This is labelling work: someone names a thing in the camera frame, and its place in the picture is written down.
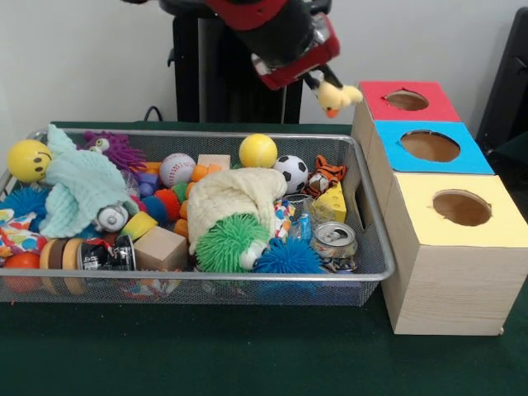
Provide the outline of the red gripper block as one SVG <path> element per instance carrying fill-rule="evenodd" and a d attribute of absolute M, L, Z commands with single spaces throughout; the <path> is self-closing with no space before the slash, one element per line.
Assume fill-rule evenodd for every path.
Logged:
<path fill-rule="evenodd" d="M 338 89 L 343 84 L 328 66 L 328 62 L 340 54 L 340 43 L 328 18 L 313 18 L 313 41 L 297 60 L 281 67 L 270 66 L 257 58 L 257 74 L 271 89 L 277 90 L 303 79 L 310 90 L 318 93 L 319 80 L 310 73 L 319 70 L 323 80 Z"/>

